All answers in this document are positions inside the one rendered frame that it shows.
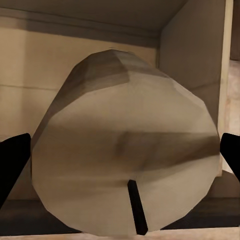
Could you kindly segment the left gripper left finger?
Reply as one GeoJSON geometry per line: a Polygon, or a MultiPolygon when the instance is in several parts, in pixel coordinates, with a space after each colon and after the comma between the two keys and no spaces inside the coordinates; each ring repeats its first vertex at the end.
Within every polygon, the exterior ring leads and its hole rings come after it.
{"type": "Polygon", "coordinates": [[[31,139],[24,133],[0,142],[0,209],[31,157],[31,139]]]}

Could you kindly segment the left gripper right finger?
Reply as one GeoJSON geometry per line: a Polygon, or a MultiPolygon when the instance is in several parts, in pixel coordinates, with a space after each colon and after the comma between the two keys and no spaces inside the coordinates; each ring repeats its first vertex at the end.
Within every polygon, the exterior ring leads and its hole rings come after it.
{"type": "Polygon", "coordinates": [[[220,141],[220,152],[240,181],[240,136],[225,132],[220,141]]]}

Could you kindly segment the pillar candle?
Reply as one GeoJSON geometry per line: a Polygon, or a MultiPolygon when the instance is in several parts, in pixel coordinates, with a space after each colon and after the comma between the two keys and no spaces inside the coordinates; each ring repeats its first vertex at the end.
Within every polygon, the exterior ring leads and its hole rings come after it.
{"type": "Polygon", "coordinates": [[[70,228],[145,236],[208,194],[220,143],[202,99],[136,54],[105,50],[72,69],[35,131],[31,182],[70,228]]]}

